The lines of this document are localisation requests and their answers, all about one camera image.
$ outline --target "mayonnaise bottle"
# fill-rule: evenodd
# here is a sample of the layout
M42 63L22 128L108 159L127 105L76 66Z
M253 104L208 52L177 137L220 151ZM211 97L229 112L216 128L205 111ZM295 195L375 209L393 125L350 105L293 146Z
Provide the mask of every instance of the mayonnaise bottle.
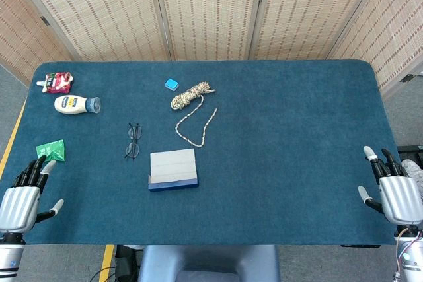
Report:
M100 112L101 103L99 97L83 98L75 95L65 95L56 98L54 108L62 114L80 114L81 112Z

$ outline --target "eyeglasses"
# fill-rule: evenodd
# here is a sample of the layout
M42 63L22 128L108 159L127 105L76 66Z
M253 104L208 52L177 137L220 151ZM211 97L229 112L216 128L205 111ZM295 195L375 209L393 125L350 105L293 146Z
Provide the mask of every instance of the eyeglasses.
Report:
M136 125L129 123L129 125L130 129L128 130L128 135L130 136L132 142L126 147L125 158L129 157L133 160L139 154L138 140L141 138L141 127L139 126L139 123Z

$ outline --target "yellow floor tape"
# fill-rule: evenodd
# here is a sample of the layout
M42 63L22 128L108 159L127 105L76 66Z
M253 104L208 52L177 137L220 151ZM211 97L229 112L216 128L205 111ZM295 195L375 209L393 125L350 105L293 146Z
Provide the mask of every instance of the yellow floor tape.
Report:
M106 249L104 249L103 264L101 265L102 271L100 273L100 278L98 279L99 282L105 282L108 279L110 272L109 267L112 264L113 249L113 244L106 245Z
M15 127L13 128L13 131L12 131L12 135L9 138L9 142L7 143L5 154L3 155L3 158L1 158L1 162L0 162L0 180L1 180L1 176L3 175L3 171L5 170L7 158L9 157L9 153L11 152L13 141L15 140L16 132L18 131L20 119L22 118L22 114L24 112L25 104L26 104L26 100L24 101L24 104L22 106L22 109L20 110L20 114L19 114L18 119L16 120Z

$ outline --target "glasses lens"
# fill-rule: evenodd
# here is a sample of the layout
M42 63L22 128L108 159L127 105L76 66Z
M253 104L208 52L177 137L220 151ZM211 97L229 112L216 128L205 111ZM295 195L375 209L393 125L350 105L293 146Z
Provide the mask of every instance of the glasses lens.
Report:
M139 153L139 145L138 143L131 142L127 147L125 154L127 157L135 158Z
M141 127L135 126L130 128L128 130L128 135L130 136L132 140L138 140L139 138L141 138Z

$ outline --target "red snack bag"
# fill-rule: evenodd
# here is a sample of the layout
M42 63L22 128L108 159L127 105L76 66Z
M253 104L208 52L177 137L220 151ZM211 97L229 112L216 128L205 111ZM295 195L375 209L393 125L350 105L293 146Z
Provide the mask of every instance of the red snack bag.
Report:
M45 81L38 81L37 85L42 86L42 92L51 94L68 93L71 89L71 81L73 77L71 73L49 73L46 74Z

